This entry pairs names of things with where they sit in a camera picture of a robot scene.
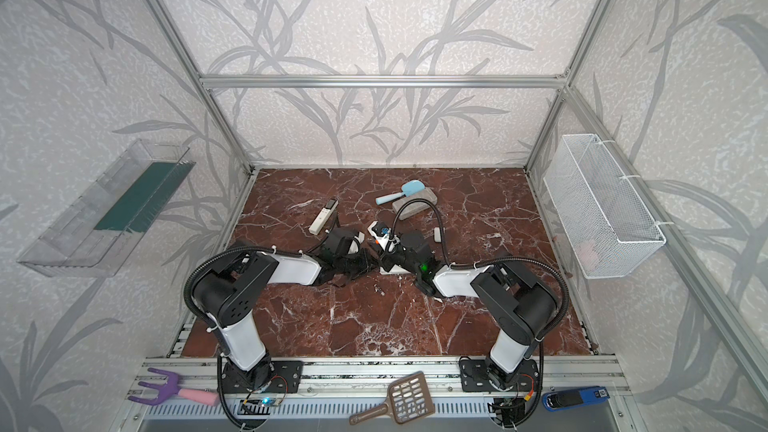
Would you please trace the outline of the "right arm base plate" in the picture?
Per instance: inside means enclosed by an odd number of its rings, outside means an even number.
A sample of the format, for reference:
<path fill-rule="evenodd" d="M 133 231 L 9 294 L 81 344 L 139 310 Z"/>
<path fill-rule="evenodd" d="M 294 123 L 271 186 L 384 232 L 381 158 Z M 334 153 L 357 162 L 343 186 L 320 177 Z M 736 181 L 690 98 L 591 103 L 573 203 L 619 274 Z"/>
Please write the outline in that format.
<path fill-rule="evenodd" d="M 505 372 L 487 359 L 462 356 L 458 362 L 464 392 L 512 392 L 527 395 L 536 388 L 538 364 L 524 359 L 514 372 Z"/>

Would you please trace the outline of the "slim white remote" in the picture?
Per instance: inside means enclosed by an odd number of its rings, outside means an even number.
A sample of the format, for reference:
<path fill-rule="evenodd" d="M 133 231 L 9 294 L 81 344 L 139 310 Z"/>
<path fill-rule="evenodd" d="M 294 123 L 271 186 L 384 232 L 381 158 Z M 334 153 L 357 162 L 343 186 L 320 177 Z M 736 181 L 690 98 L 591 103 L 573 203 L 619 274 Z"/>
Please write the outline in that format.
<path fill-rule="evenodd" d="M 334 217 L 337 207 L 338 200 L 336 198 L 329 199 L 311 223 L 309 233 L 312 235 L 319 235 Z"/>

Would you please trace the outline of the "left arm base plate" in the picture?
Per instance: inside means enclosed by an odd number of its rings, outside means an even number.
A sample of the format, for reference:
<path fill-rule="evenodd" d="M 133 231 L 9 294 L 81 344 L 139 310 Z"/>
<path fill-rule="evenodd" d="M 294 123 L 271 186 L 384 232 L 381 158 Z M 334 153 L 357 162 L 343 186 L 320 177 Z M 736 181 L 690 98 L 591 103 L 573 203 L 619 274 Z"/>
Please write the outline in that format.
<path fill-rule="evenodd" d="M 225 394 L 298 392 L 304 363 L 299 360 L 274 361 L 265 357 L 249 371 L 243 371 L 224 359 L 217 372 L 218 385 Z"/>

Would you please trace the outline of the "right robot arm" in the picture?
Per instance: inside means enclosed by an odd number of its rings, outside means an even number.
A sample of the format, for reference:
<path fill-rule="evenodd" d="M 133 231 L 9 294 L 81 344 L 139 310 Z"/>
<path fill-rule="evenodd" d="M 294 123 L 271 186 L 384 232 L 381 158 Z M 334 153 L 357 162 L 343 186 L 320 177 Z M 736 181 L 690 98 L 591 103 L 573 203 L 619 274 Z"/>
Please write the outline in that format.
<path fill-rule="evenodd" d="M 437 260 L 418 231 L 400 235 L 382 222 L 370 225 L 382 270 L 399 268 L 413 276 L 428 297 L 479 299 L 499 326 L 497 340 L 486 359 L 488 377 L 499 390 L 513 379 L 536 346 L 568 312 L 570 295 L 562 274 L 527 257 L 500 256 L 459 266 Z"/>

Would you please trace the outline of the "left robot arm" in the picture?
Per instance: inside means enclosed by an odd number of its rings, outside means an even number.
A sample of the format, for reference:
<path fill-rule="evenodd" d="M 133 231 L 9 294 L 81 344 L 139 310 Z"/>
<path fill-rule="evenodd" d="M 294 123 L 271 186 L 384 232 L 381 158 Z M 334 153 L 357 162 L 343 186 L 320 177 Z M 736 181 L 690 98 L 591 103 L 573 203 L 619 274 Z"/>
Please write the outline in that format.
<path fill-rule="evenodd" d="M 354 281 L 377 267 L 364 236 L 348 228 L 330 231 L 308 251 L 239 240 L 197 266 L 184 285 L 183 299 L 214 334 L 220 353 L 240 372 L 256 374 L 270 363 L 253 318 L 268 285 L 316 287 L 338 275 Z"/>

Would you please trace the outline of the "white remote control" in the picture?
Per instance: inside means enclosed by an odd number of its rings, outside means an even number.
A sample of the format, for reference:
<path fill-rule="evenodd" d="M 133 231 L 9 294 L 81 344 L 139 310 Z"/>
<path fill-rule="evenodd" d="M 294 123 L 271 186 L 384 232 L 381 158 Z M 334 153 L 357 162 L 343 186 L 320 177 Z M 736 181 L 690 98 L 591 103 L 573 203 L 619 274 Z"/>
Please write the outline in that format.
<path fill-rule="evenodd" d="M 381 266 L 380 273 L 382 275 L 411 275 L 410 271 L 399 265 L 393 265 L 390 269 L 386 269 L 384 266 Z"/>

